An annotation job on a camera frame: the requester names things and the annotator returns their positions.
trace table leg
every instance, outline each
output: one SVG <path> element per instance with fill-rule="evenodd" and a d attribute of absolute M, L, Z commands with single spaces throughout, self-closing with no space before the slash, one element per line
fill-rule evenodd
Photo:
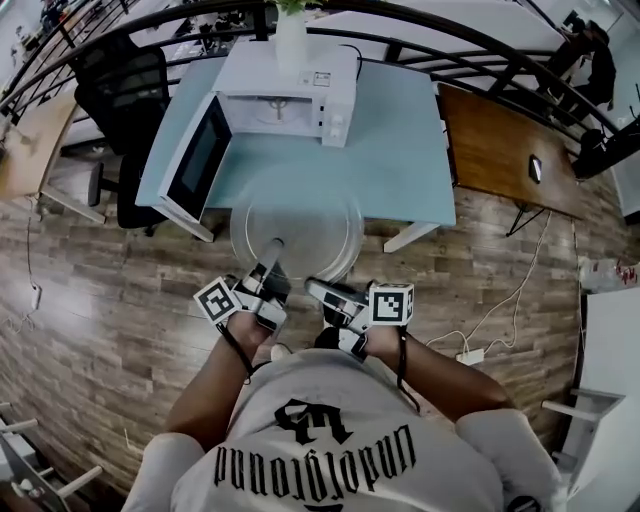
<path fill-rule="evenodd" d="M 96 466 L 95 468 L 87 471 L 84 475 L 76 478 L 73 482 L 65 485 L 62 489 L 58 489 L 56 493 L 62 499 L 68 498 L 78 489 L 81 489 L 85 485 L 87 485 L 91 480 L 100 476 L 102 474 L 102 468 L 100 466 Z"/>
<path fill-rule="evenodd" d="M 573 470 L 578 464 L 578 459 L 573 455 L 568 455 L 562 452 L 553 452 L 551 456 L 558 459 L 560 465 L 569 470 Z"/>
<path fill-rule="evenodd" d="M 89 208 L 86 204 L 82 204 L 80 201 L 76 201 L 72 199 L 66 194 L 63 194 L 59 190 L 51 187 L 50 185 L 44 185 L 42 187 L 42 193 L 45 196 L 50 197 L 54 201 L 59 202 L 60 204 L 66 206 L 70 210 L 73 210 L 80 215 L 84 215 L 88 219 L 91 219 L 100 224 L 104 224 L 106 217 L 104 215 L 100 215 L 98 212 L 94 211 L 92 208 Z"/>
<path fill-rule="evenodd" d="M 167 217 L 169 220 L 175 222 L 182 229 L 186 229 L 192 235 L 197 236 L 203 242 L 213 242 L 213 233 L 205 228 L 201 224 L 196 224 L 195 222 L 189 222 L 179 215 L 173 213 L 169 208 L 164 206 L 154 206 L 155 210 L 159 211 L 162 215 Z"/>
<path fill-rule="evenodd" d="M 514 233 L 520 231 L 523 227 L 525 227 L 527 224 L 529 224 L 529 222 L 531 222 L 533 219 L 535 219 L 538 215 L 540 215 L 543 211 L 545 211 L 545 208 L 542 208 L 538 213 L 536 213 L 533 217 L 530 217 L 529 220 L 527 222 L 525 222 L 524 224 L 518 226 L 518 222 L 520 222 L 520 219 L 522 218 L 522 214 L 527 212 L 527 208 L 526 206 L 518 206 L 519 211 L 518 211 L 518 215 L 516 216 L 516 220 L 513 221 L 513 225 L 511 226 L 511 229 L 509 230 L 509 232 L 505 235 L 507 238 L 509 238 L 511 235 L 513 235 Z"/>
<path fill-rule="evenodd" d="M 549 409 L 550 411 L 559 412 L 560 414 L 566 414 L 567 416 L 572 416 L 574 418 L 579 418 L 581 420 L 590 421 L 591 423 L 596 423 L 600 416 L 598 414 L 581 411 L 574 407 L 568 407 L 564 404 L 559 404 L 557 402 L 552 402 L 550 400 L 545 400 L 542 402 L 543 409 Z"/>
<path fill-rule="evenodd" d="M 410 244 L 430 231 L 433 231 L 440 224 L 432 224 L 431 222 L 414 222 L 411 226 L 407 226 L 400 233 L 384 244 L 384 252 L 396 252 L 398 249 Z"/>
<path fill-rule="evenodd" d="M 6 427 L 0 427 L 0 434 L 15 434 L 16 432 L 22 432 L 23 430 L 37 426 L 38 420 L 36 419 L 20 421 L 18 423 L 7 425 Z"/>
<path fill-rule="evenodd" d="M 591 391 L 590 389 L 572 389 L 570 393 L 574 396 L 584 396 L 587 398 L 608 398 L 609 400 L 619 400 L 624 395 L 614 395 L 613 393 L 603 393 L 602 391 Z"/>
<path fill-rule="evenodd" d="M 40 476 L 40 478 L 46 478 L 49 475 L 53 474 L 54 469 L 53 468 L 47 468 L 44 471 L 39 471 L 38 475 Z"/>

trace power strip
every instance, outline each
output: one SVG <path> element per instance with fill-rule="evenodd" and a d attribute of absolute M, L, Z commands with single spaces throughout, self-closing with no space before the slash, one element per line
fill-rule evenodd
<path fill-rule="evenodd" d="M 469 352 L 463 352 L 456 355 L 456 360 L 459 363 L 466 364 L 467 366 L 481 363 L 482 361 L 484 361 L 484 349 L 478 348 Z"/>

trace wrist strap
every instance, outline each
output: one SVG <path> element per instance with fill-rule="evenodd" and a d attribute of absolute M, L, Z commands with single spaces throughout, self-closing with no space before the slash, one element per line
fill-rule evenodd
<path fill-rule="evenodd" d="M 411 393 L 409 393 L 406 390 L 406 388 L 404 387 L 404 384 L 402 383 L 402 381 L 404 380 L 404 376 L 407 372 L 407 327 L 406 326 L 398 327 L 398 343 L 400 345 L 400 360 L 398 361 L 398 379 L 396 381 L 396 384 L 398 386 L 398 389 L 402 391 L 407 396 L 407 398 L 411 400 L 411 402 L 413 402 L 413 405 L 415 406 L 419 414 L 420 404 L 415 398 L 411 396 Z"/>
<path fill-rule="evenodd" d="M 240 357 L 242 364 L 244 364 L 244 367 L 247 369 L 249 383 L 251 383 L 251 376 L 255 371 L 253 369 L 253 366 L 251 366 L 251 361 L 249 361 L 249 358 L 240 347 L 240 344 L 238 343 L 238 341 L 233 337 L 233 334 L 229 332 L 229 329 L 227 329 L 226 325 L 220 323 L 220 324 L 217 324 L 216 327 L 220 331 L 220 334 L 222 334 L 222 337 L 225 340 L 227 340 L 227 343 L 231 345 L 231 348 L 233 348 L 233 350 L 235 350 L 238 356 Z"/>

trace microwave door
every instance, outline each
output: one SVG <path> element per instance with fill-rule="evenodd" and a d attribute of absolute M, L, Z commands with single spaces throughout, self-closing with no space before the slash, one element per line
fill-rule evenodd
<path fill-rule="evenodd" d="M 168 208 L 200 222 L 231 131 L 215 93 L 202 100 L 171 158 L 159 195 Z"/>

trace microwave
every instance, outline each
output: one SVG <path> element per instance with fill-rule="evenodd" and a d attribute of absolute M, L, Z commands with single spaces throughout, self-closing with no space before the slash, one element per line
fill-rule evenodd
<path fill-rule="evenodd" d="M 357 52 L 349 47 L 326 45 L 292 77 L 279 74 L 272 42 L 236 43 L 169 162 L 159 190 L 164 206 L 200 222 L 234 133 L 316 137 L 344 147 L 356 78 Z"/>
<path fill-rule="evenodd" d="M 232 136 L 215 93 L 208 93 L 183 134 L 160 185 L 159 196 L 169 210 L 187 221 L 200 222 Z"/>
<path fill-rule="evenodd" d="M 308 53 L 301 71 L 289 75 L 279 71 L 273 41 L 233 46 L 213 85 L 232 133 L 300 135 L 324 146 L 345 146 L 358 52 L 317 42 Z"/>

